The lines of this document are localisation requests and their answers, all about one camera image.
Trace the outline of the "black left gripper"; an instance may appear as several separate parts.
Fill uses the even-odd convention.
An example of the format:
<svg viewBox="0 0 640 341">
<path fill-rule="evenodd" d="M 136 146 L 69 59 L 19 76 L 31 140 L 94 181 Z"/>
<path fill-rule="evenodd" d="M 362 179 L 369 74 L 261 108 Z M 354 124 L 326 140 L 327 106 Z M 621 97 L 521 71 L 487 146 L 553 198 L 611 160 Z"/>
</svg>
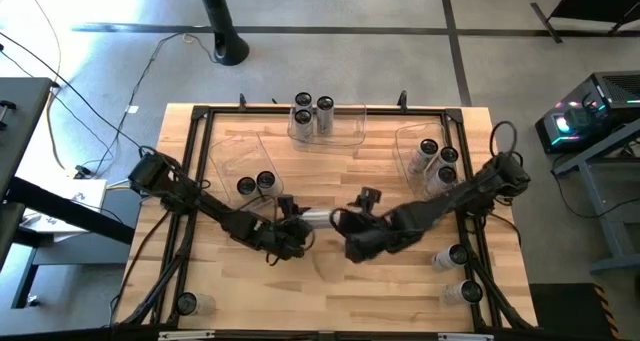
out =
<svg viewBox="0 0 640 341">
<path fill-rule="evenodd" d="M 307 244 L 307 239 L 313 238 L 314 229 L 306 227 L 298 217 L 320 209 L 299 207 L 292 195 L 278 197 L 277 208 L 283 217 L 260 226 L 255 246 L 258 250 L 275 256 L 277 260 L 302 258 L 313 245 Z"/>
</svg>

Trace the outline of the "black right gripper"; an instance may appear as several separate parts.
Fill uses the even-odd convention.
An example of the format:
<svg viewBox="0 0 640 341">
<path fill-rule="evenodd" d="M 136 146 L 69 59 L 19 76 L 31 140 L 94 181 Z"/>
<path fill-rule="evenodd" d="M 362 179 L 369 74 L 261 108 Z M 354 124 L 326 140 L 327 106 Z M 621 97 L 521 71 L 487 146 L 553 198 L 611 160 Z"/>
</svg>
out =
<svg viewBox="0 0 640 341">
<path fill-rule="evenodd" d="M 397 253 L 400 250 L 399 229 L 393 225 L 392 208 L 381 215 L 372 213 L 374 206 L 380 202 L 380 190 L 363 187 L 356 200 L 349 206 L 358 211 L 337 207 L 331 211 L 332 216 L 344 214 L 344 230 L 334 226 L 334 230 L 345 237 L 345 255 L 352 262 L 369 261 L 383 251 Z"/>
</svg>

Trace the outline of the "white can orange print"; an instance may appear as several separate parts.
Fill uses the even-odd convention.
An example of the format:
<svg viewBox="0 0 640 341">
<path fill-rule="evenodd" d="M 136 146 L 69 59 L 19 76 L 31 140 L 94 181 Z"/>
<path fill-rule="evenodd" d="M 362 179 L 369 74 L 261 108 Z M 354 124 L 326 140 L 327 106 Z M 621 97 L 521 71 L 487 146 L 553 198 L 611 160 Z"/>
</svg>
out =
<svg viewBox="0 0 640 341">
<path fill-rule="evenodd" d="M 311 208 L 304 211 L 298 219 L 309 229 L 332 228 L 332 210 Z"/>
<path fill-rule="evenodd" d="M 236 190 L 239 196 L 248 202 L 259 196 L 256 181 L 249 176 L 240 178 L 236 183 Z"/>
<path fill-rule="evenodd" d="M 472 280 L 465 280 L 458 284 L 447 285 L 440 295 L 442 303 L 454 304 L 477 304 L 483 298 L 484 292 L 481 286 Z"/>
<path fill-rule="evenodd" d="M 272 171 L 265 170 L 256 177 L 259 192 L 265 196 L 277 196 L 279 193 L 279 179 Z"/>
</svg>

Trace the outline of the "clear plastic bin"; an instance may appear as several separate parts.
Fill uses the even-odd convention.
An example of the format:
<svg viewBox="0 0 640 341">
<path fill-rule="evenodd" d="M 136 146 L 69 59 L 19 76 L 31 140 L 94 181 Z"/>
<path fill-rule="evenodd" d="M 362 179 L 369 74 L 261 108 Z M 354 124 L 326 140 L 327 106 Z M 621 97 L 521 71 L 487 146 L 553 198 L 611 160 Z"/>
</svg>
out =
<svg viewBox="0 0 640 341">
<path fill-rule="evenodd" d="M 232 209 L 264 213 L 276 205 L 276 198 L 283 192 L 284 185 L 260 136 L 253 131 L 217 142 L 209 149 L 209 159 L 218 175 L 221 187 L 226 193 L 226 201 Z M 262 195 L 245 202 L 237 193 L 236 183 L 245 176 L 256 181 L 257 175 L 265 170 L 272 171 L 279 179 L 277 196 Z"/>
<path fill-rule="evenodd" d="M 414 196 L 425 199 L 434 197 L 426 192 L 425 175 L 434 169 L 432 162 L 439 154 L 439 151 L 422 173 L 415 175 L 410 174 L 407 167 L 415 149 L 419 143 L 426 138 L 435 140 L 439 145 L 439 151 L 445 146 L 451 146 L 458 151 L 448 139 L 444 126 L 436 122 L 415 124 L 397 129 L 395 132 L 395 143 L 392 148 L 400 178 L 405 182 Z"/>
<path fill-rule="evenodd" d="M 367 108 L 364 105 L 334 107 L 334 124 L 330 135 L 317 132 L 316 107 L 313 108 L 313 136 L 307 142 L 294 138 L 292 123 L 296 111 L 292 107 L 288 115 L 287 135 L 296 151 L 351 155 L 366 138 Z"/>
</svg>

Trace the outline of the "white can peach print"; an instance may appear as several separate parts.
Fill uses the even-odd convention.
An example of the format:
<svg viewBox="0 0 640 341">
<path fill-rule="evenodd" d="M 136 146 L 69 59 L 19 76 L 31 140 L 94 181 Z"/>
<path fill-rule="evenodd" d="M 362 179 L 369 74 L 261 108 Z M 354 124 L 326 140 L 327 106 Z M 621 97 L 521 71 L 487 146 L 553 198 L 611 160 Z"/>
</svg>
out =
<svg viewBox="0 0 640 341">
<path fill-rule="evenodd" d="M 409 164 L 410 174 L 422 173 L 439 151 L 438 143 L 433 139 L 423 139 L 415 149 Z"/>
<path fill-rule="evenodd" d="M 207 316 L 213 314 L 216 309 L 212 296 L 193 292 L 180 294 L 175 306 L 180 316 Z"/>
<path fill-rule="evenodd" d="M 456 169 L 456 163 L 458 161 L 458 158 L 459 158 L 459 153 L 455 148 L 451 146 L 445 146 L 439 151 L 439 154 L 434 158 L 434 161 L 432 162 L 433 168 L 435 170 L 438 170 L 441 167 L 451 167 L 453 169 Z"/>
<path fill-rule="evenodd" d="M 457 173 L 450 166 L 433 169 L 425 175 L 426 192 L 432 196 L 451 189 L 457 182 Z"/>
</svg>

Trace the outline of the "white label strip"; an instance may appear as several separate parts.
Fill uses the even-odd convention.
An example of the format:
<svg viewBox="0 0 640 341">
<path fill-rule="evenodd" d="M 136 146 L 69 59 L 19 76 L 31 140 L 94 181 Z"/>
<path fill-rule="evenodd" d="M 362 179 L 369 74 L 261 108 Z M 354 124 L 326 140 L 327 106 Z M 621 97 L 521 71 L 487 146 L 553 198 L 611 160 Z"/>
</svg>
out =
<svg viewBox="0 0 640 341">
<path fill-rule="evenodd" d="M 438 341 L 495 341 L 493 335 L 478 333 L 438 333 Z"/>
<path fill-rule="evenodd" d="M 215 337 L 213 330 L 174 330 L 160 332 L 158 341 L 204 341 Z"/>
</svg>

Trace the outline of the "black floor stand pole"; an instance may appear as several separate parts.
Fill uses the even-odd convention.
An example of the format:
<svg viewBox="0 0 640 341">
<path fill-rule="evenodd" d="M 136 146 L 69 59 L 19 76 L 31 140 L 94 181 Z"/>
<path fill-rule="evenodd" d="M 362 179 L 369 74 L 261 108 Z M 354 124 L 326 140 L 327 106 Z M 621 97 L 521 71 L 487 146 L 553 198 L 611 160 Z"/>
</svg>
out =
<svg viewBox="0 0 640 341">
<path fill-rule="evenodd" d="M 214 58 L 224 66 L 242 63 L 250 48 L 233 24 L 226 0 L 202 0 L 214 34 Z"/>
</svg>

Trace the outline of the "black desk leg beam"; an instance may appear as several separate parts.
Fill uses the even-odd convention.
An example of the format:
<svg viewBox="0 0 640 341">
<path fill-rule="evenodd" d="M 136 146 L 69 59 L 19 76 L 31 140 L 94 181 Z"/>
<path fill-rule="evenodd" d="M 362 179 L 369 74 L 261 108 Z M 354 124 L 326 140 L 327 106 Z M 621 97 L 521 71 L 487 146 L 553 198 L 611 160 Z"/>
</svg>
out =
<svg viewBox="0 0 640 341">
<path fill-rule="evenodd" d="M 123 244 L 130 245 L 133 241 L 132 227 L 19 177 L 9 181 L 4 199 Z"/>
</svg>

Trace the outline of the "white paper sheet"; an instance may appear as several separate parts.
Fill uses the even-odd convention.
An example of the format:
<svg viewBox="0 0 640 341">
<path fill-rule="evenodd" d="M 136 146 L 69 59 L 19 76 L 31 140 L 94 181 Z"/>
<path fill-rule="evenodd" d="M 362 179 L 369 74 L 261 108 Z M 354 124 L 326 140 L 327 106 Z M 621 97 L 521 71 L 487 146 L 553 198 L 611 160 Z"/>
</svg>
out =
<svg viewBox="0 0 640 341">
<path fill-rule="evenodd" d="M 97 211 L 103 203 L 106 185 L 107 181 L 104 179 L 80 180 L 65 178 L 45 182 L 42 188 L 83 207 Z M 61 219 L 53 218 L 29 208 L 23 214 L 21 226 L 42 233 L 85 232 L 82 228 L 72 226 Z"/>
</svg>

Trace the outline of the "black mat with hazard stripes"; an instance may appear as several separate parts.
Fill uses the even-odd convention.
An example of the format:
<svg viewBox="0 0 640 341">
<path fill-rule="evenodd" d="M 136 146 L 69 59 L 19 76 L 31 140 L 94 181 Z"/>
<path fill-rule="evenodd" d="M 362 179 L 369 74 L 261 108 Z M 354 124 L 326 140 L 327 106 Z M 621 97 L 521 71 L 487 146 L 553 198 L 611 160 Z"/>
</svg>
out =
<svg viewBox="0 0 640 341">
<path fill-rule="evenodd" d="M 530 284 L 536 318 L 546 331 L 606 341 L 622 335 L 604 289 L 593 283 Z"/>
</svg>

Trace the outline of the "grey metal stand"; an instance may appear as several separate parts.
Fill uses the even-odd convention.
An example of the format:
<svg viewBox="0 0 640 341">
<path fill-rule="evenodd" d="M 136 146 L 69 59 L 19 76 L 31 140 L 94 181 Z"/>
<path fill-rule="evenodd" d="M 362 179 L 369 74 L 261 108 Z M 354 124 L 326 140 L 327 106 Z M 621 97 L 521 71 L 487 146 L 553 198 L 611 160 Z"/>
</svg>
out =
<svg viewBox="0 0 640 341">
<path fill-rule="evenodd" d="M 590 216 L 602 229 L 610 256 L 590 266 L 593 274 L 614 269 L 640 269 L 640 247 L 632 241 L 632 226 L 640 227 L 640 153 L 614 157 L 613 152 L 640 138 L 640 119 L 613 132 L 576 155 L 553 161 L 556 181 L 576 172 L 594 209 Z"/>
</svg>

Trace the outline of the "black computer tower with lights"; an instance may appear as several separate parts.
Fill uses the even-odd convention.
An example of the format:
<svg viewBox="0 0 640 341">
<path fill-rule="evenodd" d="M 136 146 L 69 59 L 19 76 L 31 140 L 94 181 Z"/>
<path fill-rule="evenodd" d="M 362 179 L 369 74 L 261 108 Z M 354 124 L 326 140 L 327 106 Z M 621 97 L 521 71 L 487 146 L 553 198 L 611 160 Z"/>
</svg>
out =
<svg viewBox="0 0 640 341">
<path fill-rule="evenodd" d="M 536 123 L 547 154 L 581 152 L 640 118 L 640 70 L 594 72 Z"/>
</svg>

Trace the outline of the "grey side table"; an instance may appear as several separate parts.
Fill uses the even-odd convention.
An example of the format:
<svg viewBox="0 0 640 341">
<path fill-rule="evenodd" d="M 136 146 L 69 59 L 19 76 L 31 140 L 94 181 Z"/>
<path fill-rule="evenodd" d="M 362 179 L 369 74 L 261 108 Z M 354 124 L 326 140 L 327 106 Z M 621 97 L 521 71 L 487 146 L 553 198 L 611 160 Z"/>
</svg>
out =
<svg viewBox="0 0 640 341">
<path fill-rule="evenodd" d="M 7 192 L 42 114 L 53 81 L 0 77 L 0 200 Z"/>
</svg>

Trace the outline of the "black folding stand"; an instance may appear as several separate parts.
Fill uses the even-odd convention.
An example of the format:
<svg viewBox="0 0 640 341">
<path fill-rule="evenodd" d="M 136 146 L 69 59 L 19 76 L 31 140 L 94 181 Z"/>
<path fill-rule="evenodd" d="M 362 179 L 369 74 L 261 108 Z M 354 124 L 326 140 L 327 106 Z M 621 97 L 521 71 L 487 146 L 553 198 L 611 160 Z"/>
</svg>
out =
<svg viewBox="0 0 640 341">
<path fill-rule="evenodd" d="M 640 21 L 640 0 L 560 0 L 546 15 L 538 3 L 530 4 L 535 15 L 555 43 L 563 42 L 560 32 L 551 24 L 552 18 L 612 23 L 605 36 L 640 36 L 639 31 L 624 31 L 622 26 Z"/>
</svg>

